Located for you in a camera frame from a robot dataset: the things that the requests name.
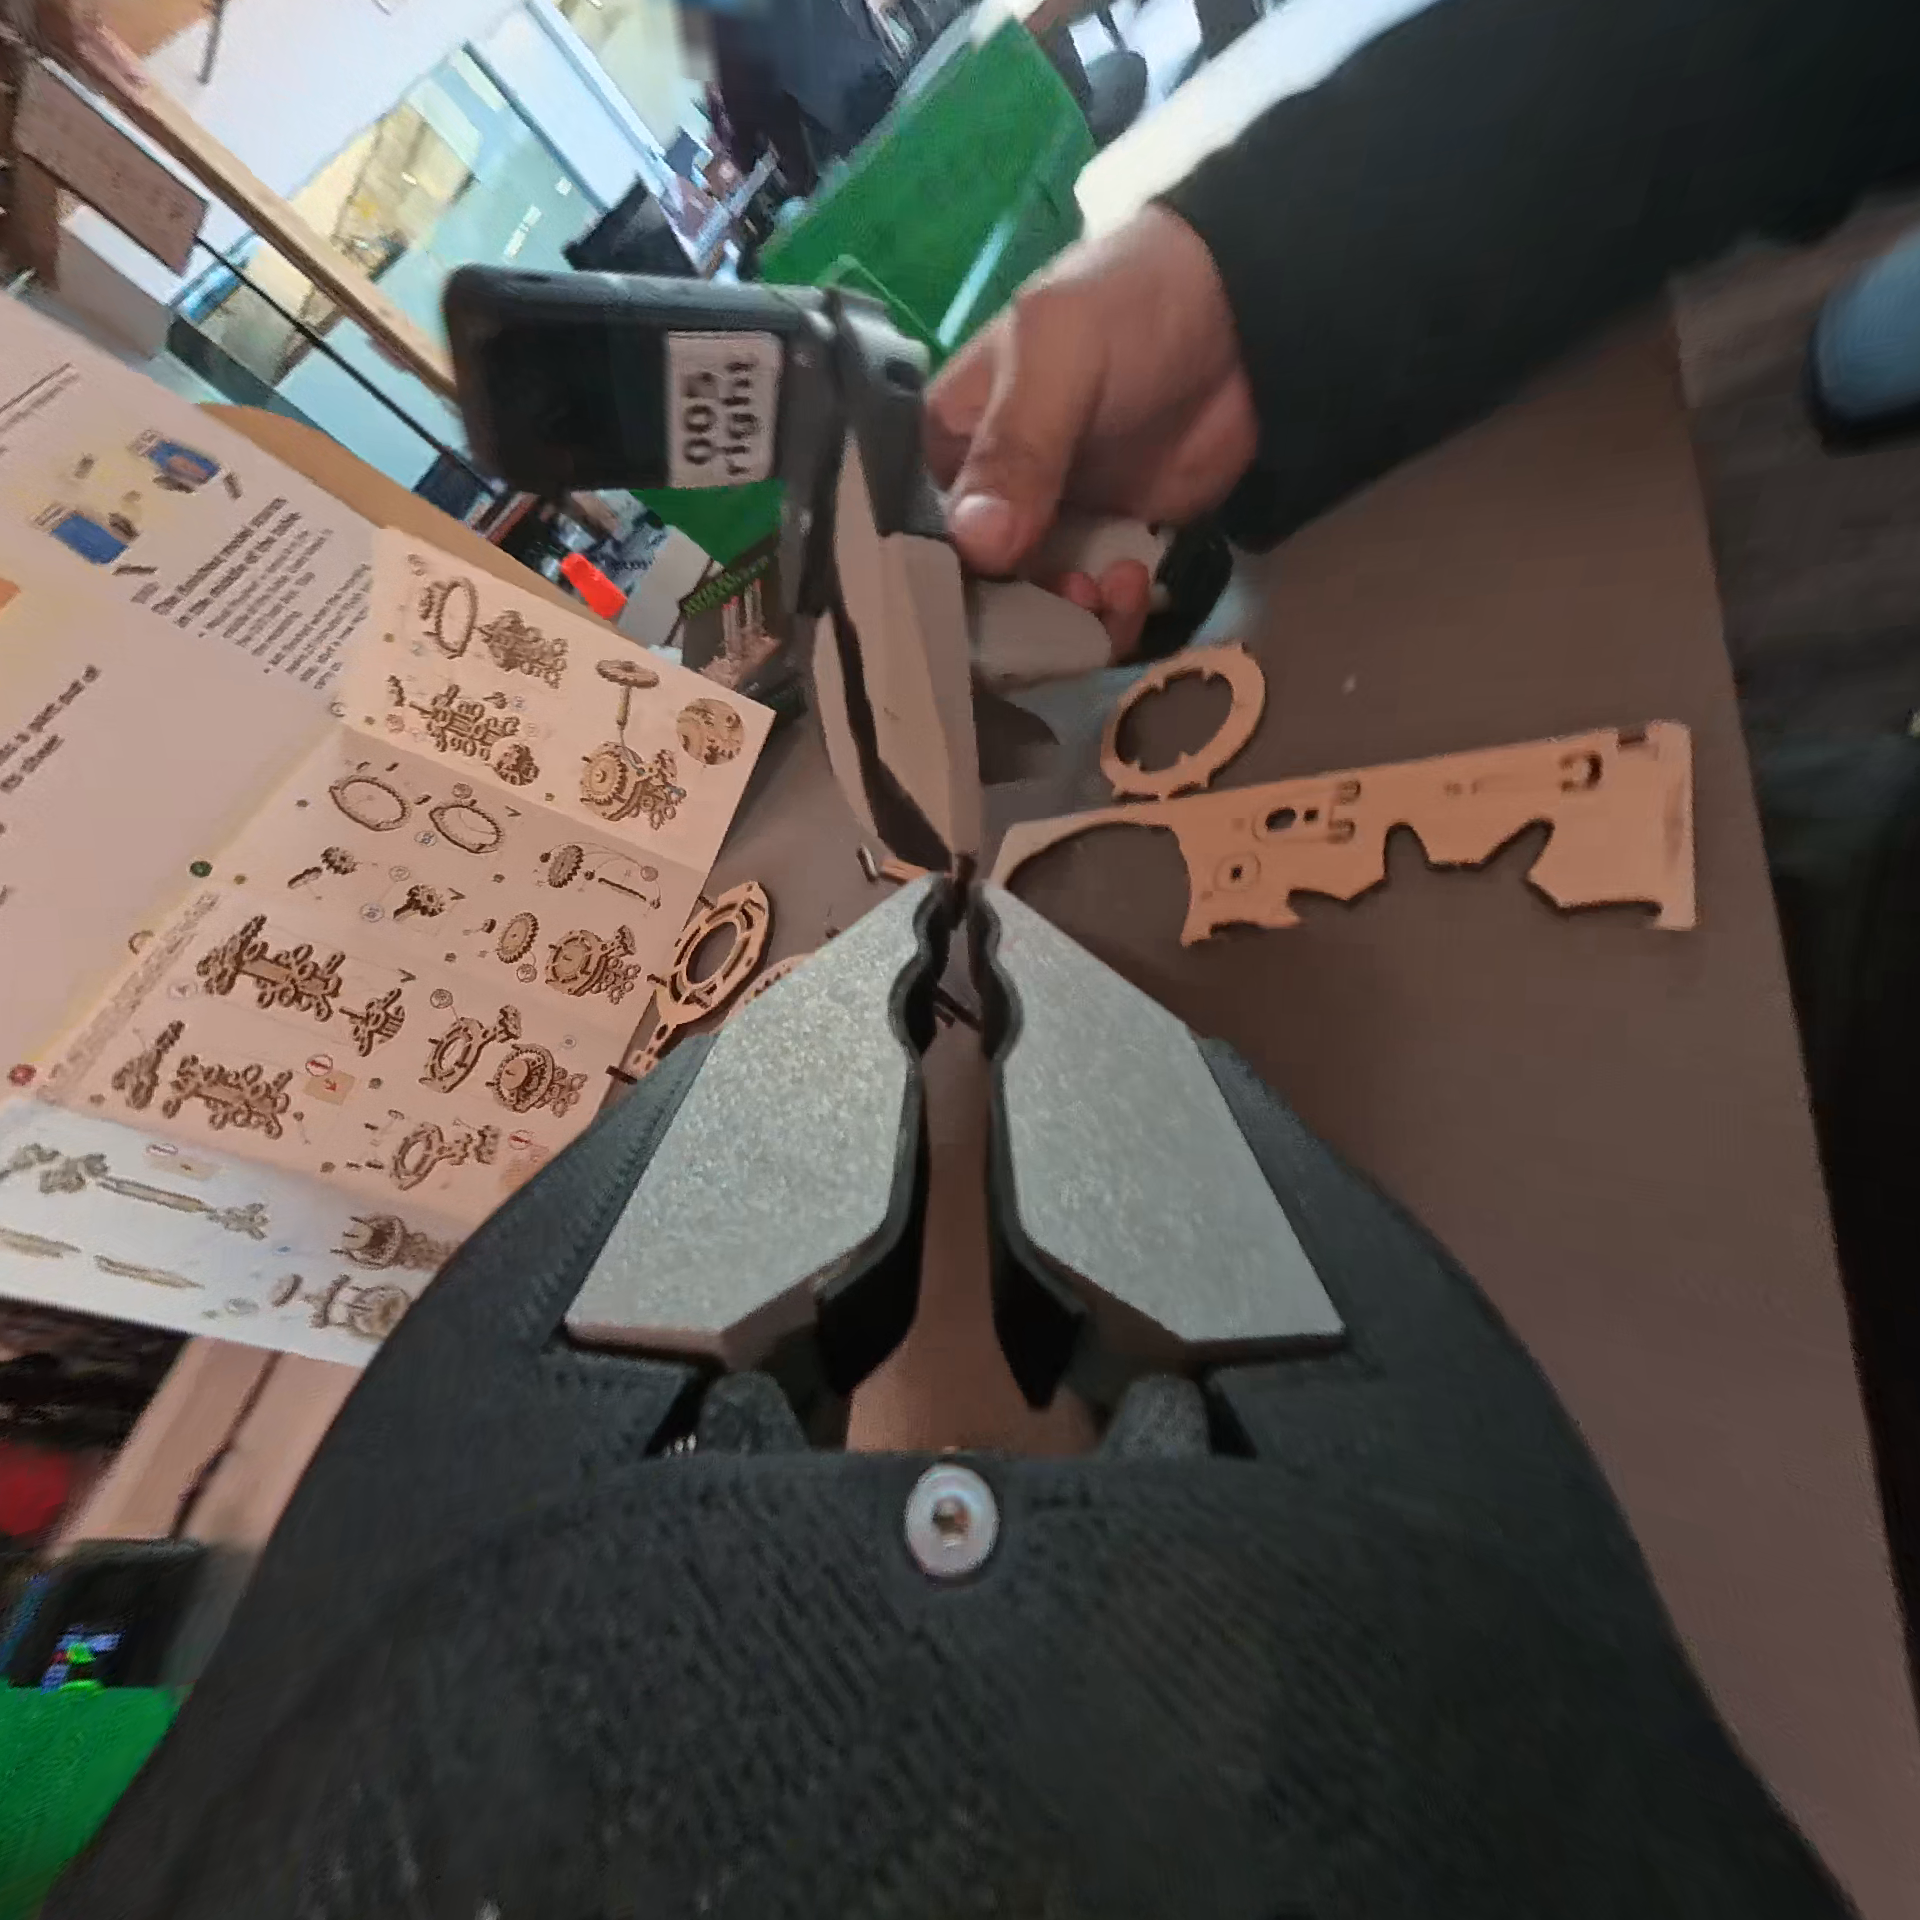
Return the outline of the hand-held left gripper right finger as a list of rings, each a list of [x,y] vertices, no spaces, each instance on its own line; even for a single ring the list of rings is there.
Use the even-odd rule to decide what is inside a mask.
[[[1029,1405],[1320,1357],[1348,1329],[1203,1040],[983,884],[995,1331]]]

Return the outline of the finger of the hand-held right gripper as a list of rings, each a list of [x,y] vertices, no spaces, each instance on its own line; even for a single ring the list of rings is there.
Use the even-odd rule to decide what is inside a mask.
[[[826,607],[814,622],[810,696],[828,769],[859,827],[902,860],[940,860],[938,831],[879,755],[859,637],[843,607]]]
[[[879,755],[944,840],[940,860],[911,862],[947,870],[975,862],[983,843],[964,578],[944,534],[879,530],[879,509],[895,505],[938,510],[922,481],[872,483],[848,437],[837,475],[828,607],[853,620]]]

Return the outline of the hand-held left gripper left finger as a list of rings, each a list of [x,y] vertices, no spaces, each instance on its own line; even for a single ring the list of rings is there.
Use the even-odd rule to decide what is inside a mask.
[[[919,1307],[926,1047],[956,888],[922,878],[707,1045],[566,1311],[584,1347],[851,1396]]]

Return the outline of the person's right forearm black sleeve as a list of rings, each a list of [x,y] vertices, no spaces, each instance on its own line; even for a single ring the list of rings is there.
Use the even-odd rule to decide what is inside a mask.
[[[1261,555],[1743,242],[1916,179],[1916,3],[1448,3],[1165,195],[1212,256]]]

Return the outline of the model kit box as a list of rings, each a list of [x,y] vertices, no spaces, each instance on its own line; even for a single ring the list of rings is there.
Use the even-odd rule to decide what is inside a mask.
[[[751,541],[725,565],[707,565],[681,601],[681,667],[718,687],[761,697],[781,686],[787,613],[781,588],[781,538]]]

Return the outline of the person's right hand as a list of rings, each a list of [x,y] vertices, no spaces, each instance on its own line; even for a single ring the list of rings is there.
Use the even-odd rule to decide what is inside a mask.
[[[1062,513],[1186,526],[1249,469],[1260,422],[1212,253],[1161,204],[1058,256],[938,373],[926,466],[985,575],[1026,573],[1141,653],[1144,565],[1036,565]]]

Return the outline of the green bag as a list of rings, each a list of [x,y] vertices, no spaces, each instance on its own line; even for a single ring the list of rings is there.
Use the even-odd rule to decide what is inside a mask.
[[[877,302],[940,368],[1082,235],[1091,100],[1070,33],[968,15],[748,277]]]

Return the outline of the wooden offcut sheet toothed cutouts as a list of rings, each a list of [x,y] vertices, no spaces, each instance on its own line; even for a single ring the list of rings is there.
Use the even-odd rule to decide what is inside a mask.
[[[1297,925],[1295,894],[1352,905],[1374,891],[1395,831],[1435,870],[1477,870],[1544,828],[1526,882],[1553,908],[1638,906],[1659,930],[1696,928],[1694,743],[1678,722],[1029,822],[1001,839],[995,882],[1012,888],[1024,866],[1098,828],[1175,839],[1186,947],[1232,925]]]

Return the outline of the wooden board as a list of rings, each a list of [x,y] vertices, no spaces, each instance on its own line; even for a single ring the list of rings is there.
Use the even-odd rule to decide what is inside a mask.
[[[187,273],[207,215],[187,179],[13,31],[4,31],[2,95],[8,267],[47,284],[58,279],[60,208],[72,200],[176,277]]]

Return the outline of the folded instruction sheet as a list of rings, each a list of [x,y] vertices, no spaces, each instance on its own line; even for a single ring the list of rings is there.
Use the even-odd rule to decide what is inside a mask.
[[[360,1363],[594,1124],[772,714],[15,298],[2,376],[4,1306]]]

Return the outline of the dark device with lit screen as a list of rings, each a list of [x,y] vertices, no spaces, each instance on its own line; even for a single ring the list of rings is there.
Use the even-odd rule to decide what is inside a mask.
[[[205,1578],[194,1542],[80,1542],[32,1573],[2,1628],[13,1690],[161,1690]]]

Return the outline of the green object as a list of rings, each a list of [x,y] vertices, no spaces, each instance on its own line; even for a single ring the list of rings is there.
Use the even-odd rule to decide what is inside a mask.
[[[182,1690],[2,1690],[2,1918],[37,1915],[182,1698]]]

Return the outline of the blue cloth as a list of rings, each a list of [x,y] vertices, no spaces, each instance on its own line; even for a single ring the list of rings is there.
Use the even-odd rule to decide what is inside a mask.
[[[1918,430],[1918,228],[1824,303],[1809,337],[1809,414],[1828,448]]]

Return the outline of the wooden round frame part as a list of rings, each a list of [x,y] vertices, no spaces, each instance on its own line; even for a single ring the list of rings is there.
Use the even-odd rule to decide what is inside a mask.
[[[741,880],[698,906],[657,976],[651,1024],[612,1077],[644,1080],[692,1029],[727,1012],[753,983],[771,928],[772,902],[759,880]]]

